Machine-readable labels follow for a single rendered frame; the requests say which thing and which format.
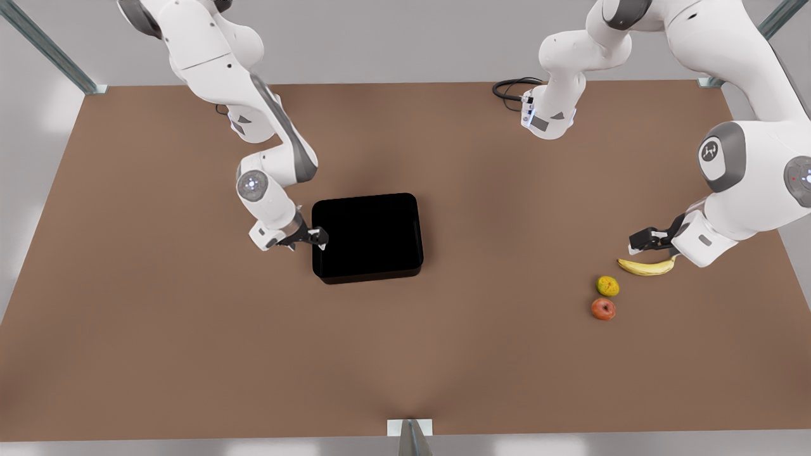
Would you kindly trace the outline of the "yellow banana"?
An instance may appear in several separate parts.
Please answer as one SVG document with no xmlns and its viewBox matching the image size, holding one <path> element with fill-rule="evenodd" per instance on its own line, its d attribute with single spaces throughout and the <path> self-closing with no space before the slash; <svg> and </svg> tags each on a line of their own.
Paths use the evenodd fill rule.
<svg viewBox="0 0 811 456">
<path fill-rule="evenodd" d="M 675 260 L 678 256 L 671 256 L 667 260 L 663 262 L 657 263 L 640 263 L 640 262 L 631 262 L 630 260 L 626 259 L 618 259 L 616 262 L 626 272 L 629 274 L 634 274 L 635 276 L 660 276 L 666 274 L 667 272 L 672 271 L 673 267 L 675 266 Z"/>
</svg>

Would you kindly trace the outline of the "black square tray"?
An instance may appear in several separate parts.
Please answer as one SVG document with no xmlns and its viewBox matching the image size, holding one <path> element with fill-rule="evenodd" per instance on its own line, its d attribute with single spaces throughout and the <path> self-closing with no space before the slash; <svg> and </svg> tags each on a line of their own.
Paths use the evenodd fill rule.
<svg viewBox="0 0 811 456">
<path fill-rule="evenodd" d="M 319 200 L 312 222 L 328 234 L 325 249 L 312 249 L 312 271 L 325 284 L 414 277 L 422 269 L 418 201 L 411 193 Z"/>
</svg>

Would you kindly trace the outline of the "silver frame post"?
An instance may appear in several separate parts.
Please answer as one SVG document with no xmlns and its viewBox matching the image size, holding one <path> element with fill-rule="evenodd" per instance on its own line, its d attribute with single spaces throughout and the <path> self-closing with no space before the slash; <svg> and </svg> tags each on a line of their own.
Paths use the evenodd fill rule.
<svg viewBox="0 0 811 456">
<path fill-rule="evenodd" d="M 387 436 L 398 438 L 397 456 L 434 456 L 427 436 L 433 436 L 432 419 L 389 419 Z"/>
<path fill-rule="evenodd" d="M 0 17 L 5 18 L 19 34 L 23 35 L 67 80 L 78 87 L 84 95 L 105 94 L 109 86 L 97 84 L 41 29 L 14 0 L 0 0 Z"/>
<path fill-rule="evenodd" d="M 784 84 L 787 72 L 781 70 L 768 42 L 809 0 L 780 0 L 759 25 L 748 21 L 741 3 L 733 0 L 707 2 L 697 18 L 688 49 L 697 53 L 684 60 L 692 69 L 703 72 L 701 87 L 721 87 L 730 82 L 746 91 L 758 82 Z"/>
</svg>

